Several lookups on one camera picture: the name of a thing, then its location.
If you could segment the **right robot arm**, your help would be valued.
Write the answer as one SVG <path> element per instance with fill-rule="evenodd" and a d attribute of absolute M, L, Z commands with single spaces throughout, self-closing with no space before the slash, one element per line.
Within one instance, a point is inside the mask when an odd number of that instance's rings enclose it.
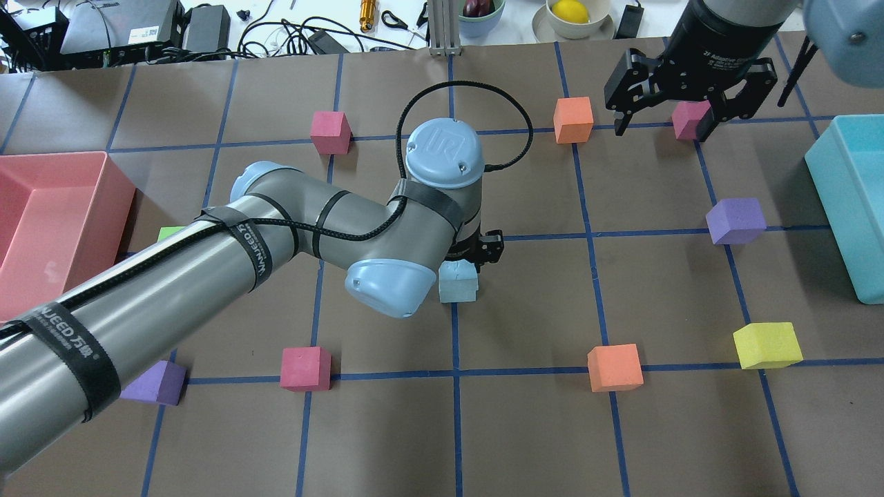
<path fill-rule="evenodd" d="M 698 125 L 702 142 L 720 123 L 753 117 L 778 81 L 762 52 L 798 8 L 806 42 L 782 99 L 817 52 L 841 81 L 882 86 L 881 1 L 689 1 L 659 56 L 629 48 L 606 82 L 616 135 L 635 113 L 664 101 L 709 104 Z"/>

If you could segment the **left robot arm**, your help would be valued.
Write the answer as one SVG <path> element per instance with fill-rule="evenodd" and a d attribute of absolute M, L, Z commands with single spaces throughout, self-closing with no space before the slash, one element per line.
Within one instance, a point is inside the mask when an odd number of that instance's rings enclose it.
<path fill-rule="evenodd" d="M 483 174 L 466 122 L 438 117 L 395 145 L 406 170 L 379 204 L 293 167 L 255 162 L 224 206 L 2 328 L 2 476 L 91 421 L 231 302 L 300 253 L 392 318 L 417 312 L 445 259 L 472 259 Z"/>

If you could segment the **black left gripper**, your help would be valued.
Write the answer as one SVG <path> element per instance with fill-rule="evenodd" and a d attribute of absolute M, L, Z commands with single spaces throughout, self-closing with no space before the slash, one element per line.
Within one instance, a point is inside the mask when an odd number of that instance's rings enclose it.
<path fill-rule="evenodd" d="M 445 255 L 446 262 L 466 261 L 473 264 L 476 271 L 483 265 L 496 264 L 504 253 L 504 233 L 500 229 L 482 233 L 478 228 L 467 239 L 455 242 Z"/>

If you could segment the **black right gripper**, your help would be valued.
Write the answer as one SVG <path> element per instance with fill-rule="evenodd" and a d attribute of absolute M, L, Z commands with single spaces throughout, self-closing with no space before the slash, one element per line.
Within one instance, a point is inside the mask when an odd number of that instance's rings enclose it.
<path fill-rule="evenodd" d="M 779 29 L 777 1 L 689 1 L 657 57 L 629 48 L 605 85 L 623 136 L 635 113 L 664 101 L 709 101 L 695 127 L 705 142 L 730 119 L 753 117 L 776 85 L 762 51 Z"/>

